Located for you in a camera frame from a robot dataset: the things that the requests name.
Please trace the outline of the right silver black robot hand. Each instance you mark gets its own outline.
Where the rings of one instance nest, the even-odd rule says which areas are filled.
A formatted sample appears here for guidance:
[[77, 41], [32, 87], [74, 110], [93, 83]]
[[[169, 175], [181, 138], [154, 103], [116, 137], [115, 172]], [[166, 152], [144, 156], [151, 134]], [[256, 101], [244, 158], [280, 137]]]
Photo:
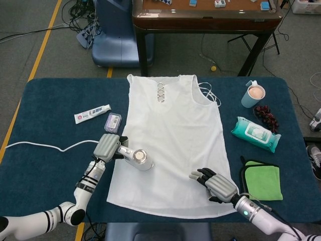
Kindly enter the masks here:
[[189, 178], [204, 186], [210, 195], [209, 201], [217, 203], [232, 203], [235, 205], [240, 199], [235, 184], [227, 178], [209, 168], [197, 169], [189, 174]]

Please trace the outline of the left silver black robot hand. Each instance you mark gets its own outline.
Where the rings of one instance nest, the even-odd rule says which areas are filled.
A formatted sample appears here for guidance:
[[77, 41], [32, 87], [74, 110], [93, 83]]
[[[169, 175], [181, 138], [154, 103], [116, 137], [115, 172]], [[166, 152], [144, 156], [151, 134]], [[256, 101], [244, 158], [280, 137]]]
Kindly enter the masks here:
[[118, 152], [118, 148], [120, 146], [128, 147], [127, 136], [119, 136], [116, 134], [104, 134], [100, 138], [93, 152], [93, 155], [97, 159], [102, 160], [105, 163], [108, 163], [111, 160], [124, 159], [124, 155]]

